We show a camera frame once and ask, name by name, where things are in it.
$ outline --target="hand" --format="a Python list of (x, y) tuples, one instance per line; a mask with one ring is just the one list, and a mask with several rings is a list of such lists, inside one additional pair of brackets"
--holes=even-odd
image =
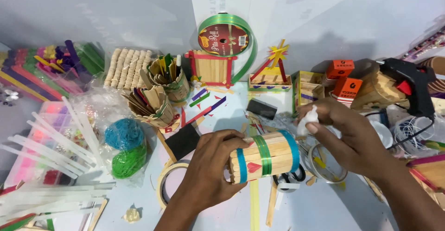
[(247, 148), (244, 134), (236, 130), (206, 133), (198, 141), (184, 179), (170, 200), (186, 200), (197, 213), (230, 199), (247, 183), (234, 184), (224, 178), (224, 166), (231, 151)]
[(383, 146), (377, 132), (369, 120), (359, 113), (348, 109), (333, 98), (323, 98), (298, 108), (298, 123), (312, 105), (317, 106), (321, 124), (333, 125), (341, 131), (341, 139), (323, 125), (310, 122), (306, 128), (334, 156), (337, 162), (348, 171), (378, 180), (388, 170), (400, 168), (399, 164)]

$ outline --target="orange box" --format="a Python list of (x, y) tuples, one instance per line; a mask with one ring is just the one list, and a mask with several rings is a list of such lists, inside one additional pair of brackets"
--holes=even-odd
[(354, 99), (357, 92), (359, 92), (362, 82), (360, 79), (340, 76), (332, 94), (337, 97)]
[(333, 60), (326, 69), (326, 80), (338, 80), (339, 76), (348, 76), (353, 70), (353, 60)]

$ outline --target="red heart drawing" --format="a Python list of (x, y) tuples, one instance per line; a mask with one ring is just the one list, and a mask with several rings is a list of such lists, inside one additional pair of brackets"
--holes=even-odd
[(248, 163), (249, 173), (253, 173), (261, 168), (261, 165), (255, 164), (253, 162)]

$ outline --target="white tissue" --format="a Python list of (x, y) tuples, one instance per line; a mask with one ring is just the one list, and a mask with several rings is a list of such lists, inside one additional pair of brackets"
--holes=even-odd
[(315, 105), (312, 105), (312, 110), (307, 112), (303, 119), (298, 123), (298, 136), (307, 136), (309, 134), (309, 131), (306, 128), (306, 123), (308, 122), (318, 122), (317, 106)]

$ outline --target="blue yarn ball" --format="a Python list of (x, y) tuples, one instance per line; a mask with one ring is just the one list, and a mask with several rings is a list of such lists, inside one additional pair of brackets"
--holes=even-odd
[(118, 120), (105, 130), (105, 143), (115, 149), (128, 151), (141, 145), (143, 140), (144, 131), (133, 119)]

